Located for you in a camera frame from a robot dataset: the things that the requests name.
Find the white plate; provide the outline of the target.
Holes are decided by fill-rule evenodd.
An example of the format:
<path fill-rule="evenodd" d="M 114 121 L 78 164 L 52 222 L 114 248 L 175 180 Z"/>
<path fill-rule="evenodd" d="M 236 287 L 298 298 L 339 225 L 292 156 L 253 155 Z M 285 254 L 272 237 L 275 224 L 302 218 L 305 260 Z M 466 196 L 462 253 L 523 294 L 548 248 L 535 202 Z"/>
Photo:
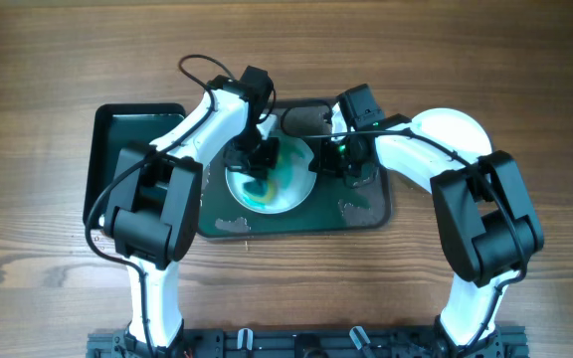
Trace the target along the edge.
<path fill-rule="evenodd" d="M 267 179 L 225 170 L 228 189 L 246 209 L 260 214 L 281 214 L 301 204 L 312 191 L 317 174 L 308 170 L 310 147 L 299 138 L 274 135 L 279 143 L 276 167 Z"/>
<path fill-rule="evenodd" d="M 468 114 L 452 108 L 432 108 L 412 118 L 414 131 L 457 151 L 467 162 L 492 153 L 490 139 L 481 125 Z"/>

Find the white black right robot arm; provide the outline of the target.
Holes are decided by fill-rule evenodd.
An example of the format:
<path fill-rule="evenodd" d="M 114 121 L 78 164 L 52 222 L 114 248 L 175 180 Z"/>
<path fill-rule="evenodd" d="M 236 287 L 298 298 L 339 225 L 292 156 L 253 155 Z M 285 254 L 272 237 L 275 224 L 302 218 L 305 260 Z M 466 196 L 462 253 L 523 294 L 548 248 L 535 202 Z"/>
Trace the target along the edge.
<path fill-rule="evenodd" d="M 441 248 L 454 272 L 435 322 L 433 352 L 466 357 L 497 334 L 506 289 L 527 276 L 544 235 L 519 168 L 470 115 L 426 109 L 413 117 L 384 114 L 370 86 L 336 98 L 330 131 L 308 134 L 312 172 L 358 177 L 366 163 L 396 172 L 432 196 Z"/>

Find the green yellow sponge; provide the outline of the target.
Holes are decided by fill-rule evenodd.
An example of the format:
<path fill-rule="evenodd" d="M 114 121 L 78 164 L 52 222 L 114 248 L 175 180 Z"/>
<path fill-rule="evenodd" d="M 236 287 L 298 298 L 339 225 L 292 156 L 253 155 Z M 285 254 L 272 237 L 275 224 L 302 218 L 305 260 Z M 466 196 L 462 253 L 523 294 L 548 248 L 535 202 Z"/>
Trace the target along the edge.
<path fill-rule="evenodd" d="M 276 168 L 266 180 L 243 183 L 246 204 L 260 212 L 277 214 L 298 206 L 309 194 L 307 174 L 303 170 L 307 156 L 295 145 L 282 144 Z"/>

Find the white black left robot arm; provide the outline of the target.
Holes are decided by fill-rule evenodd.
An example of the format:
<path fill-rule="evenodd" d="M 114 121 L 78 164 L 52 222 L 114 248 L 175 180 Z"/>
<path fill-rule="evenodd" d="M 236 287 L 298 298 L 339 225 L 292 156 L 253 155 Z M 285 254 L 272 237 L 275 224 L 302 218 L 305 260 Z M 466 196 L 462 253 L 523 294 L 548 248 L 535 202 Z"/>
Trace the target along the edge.
<path fill-rule="evenodd" d="M 234 80 L 218 76 L 180 123 L 147 144 L 131 143 L 117 158 L 113 180 L 90 211 L 115 242 L 114 261 L 127 266 L 132 319 L 127 352 L 165 357 L 183 335 L 178 264 L 195 238 L 204 169 L 218 153 L 229 170 L 267 178 L 279 142 L 261 134 L 275 91 L 267 71 L 247 67 Z"/>

